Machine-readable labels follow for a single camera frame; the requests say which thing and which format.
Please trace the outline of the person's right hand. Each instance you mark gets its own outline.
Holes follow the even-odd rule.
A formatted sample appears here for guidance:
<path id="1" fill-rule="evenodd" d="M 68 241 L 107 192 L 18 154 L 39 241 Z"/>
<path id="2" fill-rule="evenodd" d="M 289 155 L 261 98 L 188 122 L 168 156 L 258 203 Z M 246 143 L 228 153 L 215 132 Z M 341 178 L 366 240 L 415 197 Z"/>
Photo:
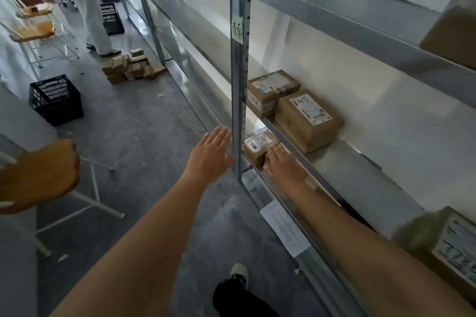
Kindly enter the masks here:
<path id="1" fill-rule="evenodd" d="M 267 147 L 265 158 L 276 162 L 275 176 L 269 179 L 282 194 L 290 197 L 293 192 L 306 184 L 306 170 L 282 143 L 277 140 L 271 142 Z"/>

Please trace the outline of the person's left hand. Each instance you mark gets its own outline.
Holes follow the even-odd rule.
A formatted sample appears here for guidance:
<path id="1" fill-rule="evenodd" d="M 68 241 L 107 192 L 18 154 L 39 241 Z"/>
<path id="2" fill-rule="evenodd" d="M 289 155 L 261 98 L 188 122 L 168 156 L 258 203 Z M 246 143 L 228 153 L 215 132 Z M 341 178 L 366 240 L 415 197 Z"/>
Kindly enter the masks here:
<path id="1" fill-rule="evenodd" d="M 228 127 L 217 127 L 206 133 L 192 150 L 183 177 L 202 185 L 216 182 L 224 174 L 222 160 L 228 153 L 230 140 L 231 130 Z"/>

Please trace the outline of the person's left forearm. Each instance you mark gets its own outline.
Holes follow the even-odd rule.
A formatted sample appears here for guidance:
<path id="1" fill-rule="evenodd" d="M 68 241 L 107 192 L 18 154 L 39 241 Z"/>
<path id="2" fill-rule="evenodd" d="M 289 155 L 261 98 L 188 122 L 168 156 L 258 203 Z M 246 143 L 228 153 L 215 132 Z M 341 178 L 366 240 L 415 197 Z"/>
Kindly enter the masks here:
<path id="1" fill-rule="evenodd" d="M 184 173 L 80 279 L 50 317 L 146 317 L 168 310 L 200 200 L 211 184 Z"/>

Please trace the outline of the cardboard box with handwritten label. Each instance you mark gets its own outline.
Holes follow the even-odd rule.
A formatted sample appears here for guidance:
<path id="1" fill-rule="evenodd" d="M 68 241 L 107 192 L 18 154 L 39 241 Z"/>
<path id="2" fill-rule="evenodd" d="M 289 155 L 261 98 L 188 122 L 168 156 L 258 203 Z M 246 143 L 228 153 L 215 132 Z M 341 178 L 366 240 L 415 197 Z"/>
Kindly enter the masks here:
<path id="1" fill-rule="evenodd" d="M 276 139 L 268 129 L 258 130 L 245 138 L 243 154 L 247 161 L 256 168 L 263 167 L 267 147 Z"/>

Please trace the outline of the large labelled cardboard box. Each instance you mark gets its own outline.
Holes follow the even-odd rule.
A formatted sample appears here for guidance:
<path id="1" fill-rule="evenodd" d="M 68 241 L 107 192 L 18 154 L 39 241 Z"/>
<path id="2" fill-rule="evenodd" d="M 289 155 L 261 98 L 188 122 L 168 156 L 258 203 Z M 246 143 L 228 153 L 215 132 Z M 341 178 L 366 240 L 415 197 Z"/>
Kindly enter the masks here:
<path id="1" fill-rule="evenodd" d="M 307 88 L 279 99 L 275 122 L 306 154 L 330 144 L 345 124 L 330 103 Z"/>

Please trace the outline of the white paper sheet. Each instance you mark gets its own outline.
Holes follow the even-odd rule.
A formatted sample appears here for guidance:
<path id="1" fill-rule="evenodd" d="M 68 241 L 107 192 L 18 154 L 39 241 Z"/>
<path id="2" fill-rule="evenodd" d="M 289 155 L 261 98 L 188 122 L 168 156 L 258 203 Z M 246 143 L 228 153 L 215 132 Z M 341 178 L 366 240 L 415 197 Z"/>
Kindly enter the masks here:
<path id="1" fill-rule="evenodd" d="M 296 258 L 311 247 L 303 232 L 278 200 L 271 201 L 260 210 L 260 214 L 276 233 L 291 257 Z"/>

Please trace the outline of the small labelled cardboard box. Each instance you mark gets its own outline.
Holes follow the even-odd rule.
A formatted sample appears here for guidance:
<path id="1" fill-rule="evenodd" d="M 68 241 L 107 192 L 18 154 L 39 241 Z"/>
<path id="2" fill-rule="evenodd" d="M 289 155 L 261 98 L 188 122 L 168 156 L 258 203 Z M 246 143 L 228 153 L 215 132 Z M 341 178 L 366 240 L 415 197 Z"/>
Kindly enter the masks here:
<path id="1" fill-rule="evenodd" d="M 280 98 L 293 94 L 301 83 L 283 70 L 246 81 L 246 105 L 260 119 L 276 113 Z"/>

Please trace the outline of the grey metal shelf rack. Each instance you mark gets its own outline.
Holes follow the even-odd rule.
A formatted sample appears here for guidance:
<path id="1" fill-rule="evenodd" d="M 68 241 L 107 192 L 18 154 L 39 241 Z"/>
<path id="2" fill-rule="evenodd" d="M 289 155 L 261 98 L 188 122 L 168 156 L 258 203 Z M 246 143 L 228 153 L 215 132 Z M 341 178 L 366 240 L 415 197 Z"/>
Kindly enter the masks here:
<path id="1" fill-rule="evenodd" d="M 278 200 L 311 247 L 294 258 L 331 317 L 369 317 L 293 203 L 243 154 L 270 130 L 352 217 L 390 237 L 446 206 L 476 222 L 476 71 L 419 47 L 450 0 L 140 0 L 162 62 L 208 129 L 233 130 L 234 175 L 261 210 Z M 230 35 L 243 16 L 243 45 Z M 284 70 L 344 127 L 303 153 L 246 105 L 246 81 Z"/>

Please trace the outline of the person's white shoe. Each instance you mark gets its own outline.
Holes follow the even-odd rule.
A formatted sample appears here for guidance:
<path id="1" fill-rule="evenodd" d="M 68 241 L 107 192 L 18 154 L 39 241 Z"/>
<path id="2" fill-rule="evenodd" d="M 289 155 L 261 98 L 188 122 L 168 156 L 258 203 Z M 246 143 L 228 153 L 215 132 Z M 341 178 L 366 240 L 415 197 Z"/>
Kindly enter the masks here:
<path id="1" fill-rule="evenodd" d="M 244 290 L 248 290 L 249 273 L 247 267 L 242 263 L 235 263 L 230 271 L 229 278 L 240 285 Z"/>

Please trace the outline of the person's black trouser leg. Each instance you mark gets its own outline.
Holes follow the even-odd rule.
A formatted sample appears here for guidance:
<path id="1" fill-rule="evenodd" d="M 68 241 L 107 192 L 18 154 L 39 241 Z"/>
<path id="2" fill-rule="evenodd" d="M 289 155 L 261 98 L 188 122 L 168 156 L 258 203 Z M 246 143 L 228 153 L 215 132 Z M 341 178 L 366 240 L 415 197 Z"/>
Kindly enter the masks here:
<path id="1" fill-rule="evenodd" d="M 233 278 L 217 285 L 212 304 L 220 317 L 280 317 L 269 304 L 243 287 Z"/>

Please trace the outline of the pile of small cardboard boxes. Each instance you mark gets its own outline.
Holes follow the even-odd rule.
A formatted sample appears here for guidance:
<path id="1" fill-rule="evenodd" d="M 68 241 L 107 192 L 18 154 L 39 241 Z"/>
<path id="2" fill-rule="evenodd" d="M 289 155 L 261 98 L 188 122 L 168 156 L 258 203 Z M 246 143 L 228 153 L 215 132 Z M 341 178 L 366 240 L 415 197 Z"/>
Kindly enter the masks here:
<path id="1" fill-rule="evenodd" d="M 126 54 L 116 55 L 101 63 L 101 69 L 111 84 L 136 80 L 154 80 L 168 71 L 161 65 L 151 65 L 142 48 L 134 48 Z"/>

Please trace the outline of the black plastic crate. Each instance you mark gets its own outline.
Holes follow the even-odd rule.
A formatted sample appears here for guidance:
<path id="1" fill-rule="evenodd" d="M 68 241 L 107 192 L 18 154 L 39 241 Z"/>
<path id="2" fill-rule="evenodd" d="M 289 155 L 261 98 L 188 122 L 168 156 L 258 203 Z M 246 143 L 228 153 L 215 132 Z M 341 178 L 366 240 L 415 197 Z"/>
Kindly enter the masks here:
<path id="1" fill-rule="evenodd" d="M 113 2 L 100 4 L 103 25 L 108 36 L 124 34 L 125 29 Z"/>
<path id="2" fill-rule="evenodd" d="M 81 94 L 65 74 L 31 83 L 29 106 L 53 127 L 84 117 Z"/>

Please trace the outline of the blurred cardboard box white label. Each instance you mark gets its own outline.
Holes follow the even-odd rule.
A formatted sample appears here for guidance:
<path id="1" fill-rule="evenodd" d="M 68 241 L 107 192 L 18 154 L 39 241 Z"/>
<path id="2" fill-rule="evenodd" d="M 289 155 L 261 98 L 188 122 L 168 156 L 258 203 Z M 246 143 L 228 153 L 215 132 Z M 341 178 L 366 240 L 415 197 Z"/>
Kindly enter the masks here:
<path id="1" fill-rule="evenodd" d="M 391 239 L 476 309 L 476 222 L 446 206 L 402 225 Z"/>

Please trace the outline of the plain brown cardboard box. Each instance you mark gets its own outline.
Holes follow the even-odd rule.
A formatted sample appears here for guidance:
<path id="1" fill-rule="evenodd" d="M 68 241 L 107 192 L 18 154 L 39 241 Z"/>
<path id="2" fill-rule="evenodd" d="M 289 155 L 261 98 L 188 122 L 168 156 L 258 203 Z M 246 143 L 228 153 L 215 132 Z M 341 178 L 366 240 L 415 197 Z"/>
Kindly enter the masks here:
<path id="1" fill-rule="evenodd" d="M 476 71 L 476 0 L 450 0 L 419 47 Z"/>

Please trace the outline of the wooden seat white-frame chair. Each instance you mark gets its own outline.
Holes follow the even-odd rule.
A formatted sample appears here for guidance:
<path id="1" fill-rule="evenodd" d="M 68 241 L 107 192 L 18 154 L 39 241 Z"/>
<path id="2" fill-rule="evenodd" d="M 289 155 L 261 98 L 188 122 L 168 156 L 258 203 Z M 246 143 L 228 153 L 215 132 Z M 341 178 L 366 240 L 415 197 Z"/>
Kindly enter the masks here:
<path id="1" fill-rule="evenodd" d="M 81 163 L 90 165 L 93 198 L 76 190 L 80 182 Z M 46 258 L 50 257 L 52 252 L 37 238 L 37 234 L 62 224 L 91 207 L 99 208 L 119 219 L 126 216 L 125 213 L 101 202 L 94 168 L 99 166 L 113 173 L 117 164 L 108 166 L 80 156 L 71 139 L 58 139 L 43 148 L 26 152 L 19 157 L 0 152 L 0 165 L 0 216 L 7 218 L 10 224 L 31 240 L 36 249 Z M 85 202 L 87 206 L 35 232 L 29 232 L 13 218 L 13 215 L 66 195 Z"/>
<path id="2" fill-rule="evenodd" d="M 34 17 L 45 17 L 53 14 L 53 4 L 46 2 L 40 3 L 33 6 L 25 6 L 19 8 L 15 15 L 19 19 L 30 19 Z"/>
<path id="3" fill-rule="evenodd" d="M 34 71 L 42 69 L 46 62 L 53 60 L 80 59 L 77 46 L 71 43 L 68 36 L 57 32 L 54 22 L 2 26 L 7 30 L 10 39 L 20 46 Z"/>

